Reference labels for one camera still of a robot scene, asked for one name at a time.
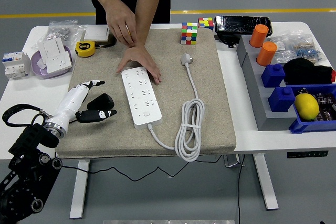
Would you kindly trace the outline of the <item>person's left hand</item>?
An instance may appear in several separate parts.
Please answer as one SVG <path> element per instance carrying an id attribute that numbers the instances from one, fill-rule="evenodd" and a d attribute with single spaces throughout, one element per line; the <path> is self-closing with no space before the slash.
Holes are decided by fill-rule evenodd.
<path id="1" fill-rule="evenodd" d="M 117 73 L 121 72 L 130 61 L 135 61 L 142 65 L 151 74 L 155 84 L 161 83 L 161 72 L 144 46 L 134 46 L 126 49 L 118 65 Z"/>

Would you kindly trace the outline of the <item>person's right hand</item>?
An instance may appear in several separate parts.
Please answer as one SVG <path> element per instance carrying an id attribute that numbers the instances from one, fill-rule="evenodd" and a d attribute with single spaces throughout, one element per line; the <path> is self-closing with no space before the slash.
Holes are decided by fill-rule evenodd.
<path id="1" fill-rule="evenodd" d="M 115 38 L 126 46 L 134 46 L 137 41 L 135 14 L 120 0 L 110 1 L 104 9 Z"/>

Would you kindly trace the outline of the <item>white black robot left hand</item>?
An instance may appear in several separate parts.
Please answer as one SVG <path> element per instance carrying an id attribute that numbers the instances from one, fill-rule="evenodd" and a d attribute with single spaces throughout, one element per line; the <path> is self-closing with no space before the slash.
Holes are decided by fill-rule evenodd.
<path id="1" fill-rule="evenodd" d="M 79 112 L 89 90 L 94 86 L 105 84 L 101 80 L 91 80 L 78 84 L 65 95 L 58 106 L 54 116 L 46 121 L 45 128 L 65 135 L 69 129 L 69 123 L 77 120 L 80 123 L 101 122 L 115 114 L 114 105 L 101 105 L 95 109 Z"/>

